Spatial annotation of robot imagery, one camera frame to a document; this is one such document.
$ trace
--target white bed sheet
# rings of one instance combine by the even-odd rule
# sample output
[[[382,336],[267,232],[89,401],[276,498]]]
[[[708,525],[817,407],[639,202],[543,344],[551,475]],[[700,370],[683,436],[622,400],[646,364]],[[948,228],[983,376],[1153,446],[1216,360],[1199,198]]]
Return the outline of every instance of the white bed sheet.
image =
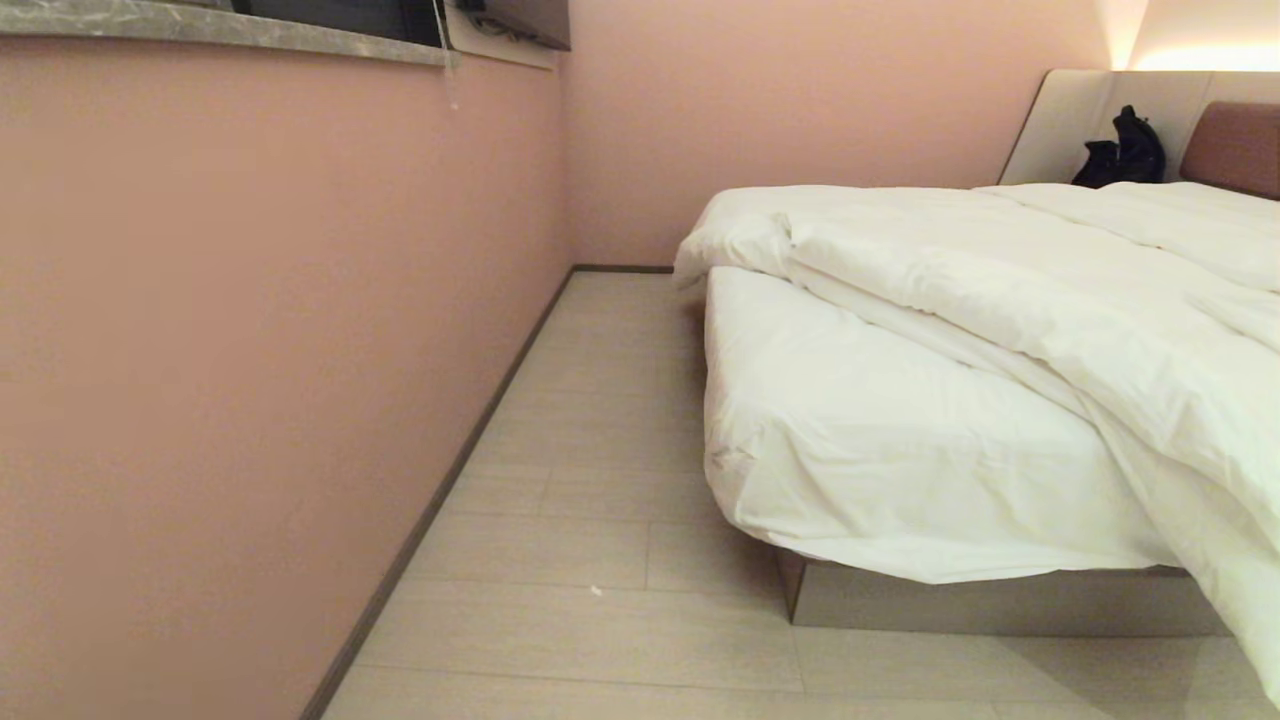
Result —
[[[707,475],[800,553],[924,583],[1176,564],[1097,430],[786,281],[716,268]]]

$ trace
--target white fabric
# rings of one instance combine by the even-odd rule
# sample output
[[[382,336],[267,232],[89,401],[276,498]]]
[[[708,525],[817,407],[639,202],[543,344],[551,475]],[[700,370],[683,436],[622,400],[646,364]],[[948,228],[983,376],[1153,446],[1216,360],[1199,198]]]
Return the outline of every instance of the white fabric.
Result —
[[[1280,290],[1280,202],[1192,182],[983,187],[1138,245],[1180,255],[1243,286]]]
[[[1280,352],[1280,297],[1270,292],[1189,293],[1187,301],[1233,331]]]
[[[973,336],[984,372],[1083,410],[1280,701],[1280,356],[1188,301],[1275,290],[1274,205],[1196,186],[1027,186],[850,190],[792,211],[792,191],[744,192],[787,213],[774,246],[792,281],[937,315]]]
[[[704,268],[713,266],[753,268],[786,277],[787,249],[777,242],[778,237],[790,232],[786,222],[785,213],[748,214],[723,220],[704,217],[685,243],[686,258],[676,268],[676,284],[692,284]]]
[[[707,471],[772,544],[925,583],[1174,564],[1097,432],[783,281],[716,268]]]

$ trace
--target black bag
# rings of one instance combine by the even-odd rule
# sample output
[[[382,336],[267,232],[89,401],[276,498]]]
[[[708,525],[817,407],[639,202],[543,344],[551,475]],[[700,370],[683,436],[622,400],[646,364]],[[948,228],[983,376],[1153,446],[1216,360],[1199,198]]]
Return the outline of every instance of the black bag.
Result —
[[[1120,142],[1085,142],[1089,159],[1071,184],[1102,187],[1114,182],[1164,182],[1165,149],[1151,124],[1133,111],[1133,105],[1125,105],[1111,124]]]

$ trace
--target floor tile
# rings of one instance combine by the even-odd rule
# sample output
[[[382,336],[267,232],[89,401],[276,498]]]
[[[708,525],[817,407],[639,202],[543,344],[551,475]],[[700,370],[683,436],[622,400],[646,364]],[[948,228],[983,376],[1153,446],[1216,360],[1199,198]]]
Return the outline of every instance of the floor tile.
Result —
[[[681,292],[671,282],[671,275],[593,278],[579,273],[557,305],[557,310],[616,310],[620,314],[636,311],[671,311],[686,304],[696,304],[698,292]]]
[[[488,462],[474,452],[462,468],[462,475],[484,475],[486,478],[509,478],[516,480],[545,480],[552,474],[550,465],[527,465],[521,462]]]
[[[682,300],[675,295],[666,297],[641,293],[636,297],[614,293],[612,297],[588,299],[581,293],[566,293],[563,302],[547,318],[547,324],[582,325],[591,329],[669,332],[680,328]]]
[[[407,578],[357,660],[422,670],[800,691],[781,601]]]
[[[1280,710],[1266,702],[1149,702],[1120,705],[996,706],[1000,720],[1277,720]]]
[[[703,434],[644,428],[494,420],[476,446],[483,462],[698,473]]]
[[[667,395],[603,395],[517,389],[503,397],[499,423],[689,428],[701,437],[701,402],[677,402]]]
[[[709,691],[355,667],[325,720],[996,720],[983,703],[859,702],[833,696]]]
[[[1032,702],[1258,697],[1228,638],[1057,639],[796,628],[805,687]]]
[[[658,365],[648,355],[604,347],[556,347],[538,343],[512,380],[520,389],[653,395]]]
[[[531,479],[463,473],[442,511],[536,515],[545,491],[547,475]]]
[[[664,397],[701,407],[707,393],[707,361],[703,357],[658,357],[655,373]]]
[[[543,347],[566,347],[579,351],[607,347],[614,352],[631,352],[650,357],[696,357],[701,355],[701,334],[691,327],[653,329],[632,323],[611,327],[607,320],[548,323],[538,336]]]
[[[540,512],[571,518],[722,521],[701,473],[557,468]]]
[[[443,514],[406,575],[643,588],[646,542],[643,523]]]
[[[782,597],[774,550],[723,519],[650,525],[648,587]]]

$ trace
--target wall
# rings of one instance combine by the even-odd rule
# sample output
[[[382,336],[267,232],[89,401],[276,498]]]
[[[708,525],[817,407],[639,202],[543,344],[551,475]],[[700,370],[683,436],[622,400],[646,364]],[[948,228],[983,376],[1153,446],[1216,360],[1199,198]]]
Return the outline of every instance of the wall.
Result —
[[[1102,33],[1111,51],[1111,69],[1129,67],[1133,45],[1142,31],[1142,18],[1147,14],[1148,0],[1094,0]]]
[[[707,200],[733,186],[995,183],[1044,73],[1111,61],[1094,4],[1079,0],[571,10],[582,263],[671,264]]]
[[[567,270],[559,78],[5,38],[0,97],[0,717],[296,717]]]
[[[1280,0],[1151,0],[1138,70],[1280,70]]]

